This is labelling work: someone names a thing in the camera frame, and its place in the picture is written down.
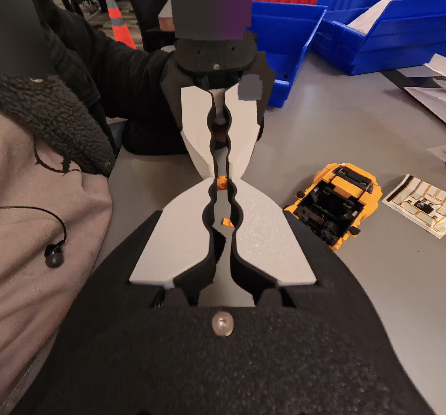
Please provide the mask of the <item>beige hoodie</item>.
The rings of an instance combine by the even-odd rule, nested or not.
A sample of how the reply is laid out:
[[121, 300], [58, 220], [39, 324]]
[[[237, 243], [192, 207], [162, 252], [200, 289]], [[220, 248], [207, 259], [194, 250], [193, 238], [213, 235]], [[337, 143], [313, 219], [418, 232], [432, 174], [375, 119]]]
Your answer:
[[34, 210], [0, 212], [0, 402], [9, 414], [39, 373], [59, 326], [85, 284], [112, 213], [108, 181], [82, 173], [28, 130], [1, 116], [1, 206], [35, 206], [67, 229], [64, 263], [48, 268], [60, 223]]

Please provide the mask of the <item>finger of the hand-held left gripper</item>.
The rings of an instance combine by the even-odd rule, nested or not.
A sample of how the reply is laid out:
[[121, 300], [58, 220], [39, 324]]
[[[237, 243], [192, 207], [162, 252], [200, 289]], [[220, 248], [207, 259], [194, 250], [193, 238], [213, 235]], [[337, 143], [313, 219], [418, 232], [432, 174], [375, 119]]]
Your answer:
[[238, 89], [238, 86], [232, 86], [224, 96], [230, 118], [227, 129], [230, 146], [227, 172], [230, 179], [241, 178], [245, 173], [260, 131], [257, 101], [240, 99]]
[[193, 165], [203, 179], [216, 177], [211, 149], [213, 137], [208, 123], [214, 112], [210, 92], [199, 87], [181, 88], [181, 136]]

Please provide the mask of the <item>brown wooden desk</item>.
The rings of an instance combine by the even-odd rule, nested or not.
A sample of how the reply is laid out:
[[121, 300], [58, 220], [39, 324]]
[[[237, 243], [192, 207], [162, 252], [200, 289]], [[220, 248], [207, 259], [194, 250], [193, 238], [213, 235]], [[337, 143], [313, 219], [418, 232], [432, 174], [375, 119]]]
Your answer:
[[167, 0], [158, 15], [159, 27], [163, 32], [175, 32], [171, 0]]

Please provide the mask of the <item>white sticker sheet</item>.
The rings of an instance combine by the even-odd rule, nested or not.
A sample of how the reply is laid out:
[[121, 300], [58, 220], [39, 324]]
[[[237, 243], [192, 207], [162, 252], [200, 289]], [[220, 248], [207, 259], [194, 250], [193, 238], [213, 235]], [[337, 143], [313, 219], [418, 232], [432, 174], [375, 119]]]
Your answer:
[[381, 201], [437, 239], [446, 234], [446, 192], [407, 174]]

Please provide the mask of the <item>blue plastic storage bin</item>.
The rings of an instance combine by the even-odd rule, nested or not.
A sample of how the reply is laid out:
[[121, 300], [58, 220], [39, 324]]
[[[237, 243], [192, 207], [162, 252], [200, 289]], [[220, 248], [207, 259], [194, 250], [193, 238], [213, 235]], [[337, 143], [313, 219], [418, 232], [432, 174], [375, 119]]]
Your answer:
[[284, 106], [327, 9], [324, 5], [253, 1], [250, 30], [276, 73], [269, 106]]
[[313, 50], [348, 75], [421, 66], [445, 56], [446, 0], [392, 0], [368, 32], [348, 26], [381, 0], [318, 0]]

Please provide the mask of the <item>black wired earphone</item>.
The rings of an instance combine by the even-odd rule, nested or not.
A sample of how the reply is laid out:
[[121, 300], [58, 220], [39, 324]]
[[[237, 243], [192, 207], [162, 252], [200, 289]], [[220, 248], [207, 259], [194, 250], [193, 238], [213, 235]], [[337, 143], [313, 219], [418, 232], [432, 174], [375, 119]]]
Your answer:
[[35, 206], [1, 206], [2, 210], [34, 210], [44, 212], [52, 217], [54, 217], [61, 225], [63, 230], [63, 239], [55, 244], [49, 244], [45, 248], [44, 256], [45, 262], [48, 268], [56, 269], [59, 268], [64, 263], [64, 253], [63, 253], [63, 245], [67, 240], [67, 229], [63, 222], [63, 220], [57, 216], [54, 212], [49, 211], [47, 209]]

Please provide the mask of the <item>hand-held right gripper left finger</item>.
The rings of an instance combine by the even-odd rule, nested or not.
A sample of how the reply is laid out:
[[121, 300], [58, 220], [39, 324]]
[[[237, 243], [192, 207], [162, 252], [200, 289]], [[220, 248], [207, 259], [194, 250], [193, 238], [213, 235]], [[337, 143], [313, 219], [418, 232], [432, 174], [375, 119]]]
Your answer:
[[207, 178], [170, 201], [129, 278], [131, 284], [173, 288], [174, 280], [203, 261], [209, 253], [210, 233], [203, 212], [211, 203]]

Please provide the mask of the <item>orange lego car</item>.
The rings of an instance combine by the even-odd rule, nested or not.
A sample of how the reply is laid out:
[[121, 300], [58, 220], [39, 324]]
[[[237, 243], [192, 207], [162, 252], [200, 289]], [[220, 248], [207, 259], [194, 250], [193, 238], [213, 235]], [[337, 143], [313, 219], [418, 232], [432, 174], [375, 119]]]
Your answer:
[[305, 224], [332, 251], [360, 234], [360, 223], [378, 208], [382, 189], [376, 177], [350, 163], [332, 163], [283, 208]]

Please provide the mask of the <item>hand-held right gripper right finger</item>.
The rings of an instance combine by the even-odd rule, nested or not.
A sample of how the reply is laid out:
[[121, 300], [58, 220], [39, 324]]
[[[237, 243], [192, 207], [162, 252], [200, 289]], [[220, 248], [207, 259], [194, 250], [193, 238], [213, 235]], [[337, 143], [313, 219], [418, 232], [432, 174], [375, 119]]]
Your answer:
[[285, 217], [269, 196], [240, 178], [228, 184], [232, 248], [235, 260], [247, 272], [272, 286], [313, 285], [316, 277]]

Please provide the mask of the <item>orange traffic cone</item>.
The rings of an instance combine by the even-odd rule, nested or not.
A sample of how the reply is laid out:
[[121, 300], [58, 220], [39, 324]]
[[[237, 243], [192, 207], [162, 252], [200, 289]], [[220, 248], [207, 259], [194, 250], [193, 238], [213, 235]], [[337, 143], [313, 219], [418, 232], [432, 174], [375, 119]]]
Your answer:
[[107, 4], [107, 10], [109, 19], [111, 21], [114, 38], [117, 42], [124, 43], [132, 49], [136, 49], [135, 42], [131, 36], [131, 33], [122, 18], [121, 11], [119, 10], [115, 0], [105, 0]]

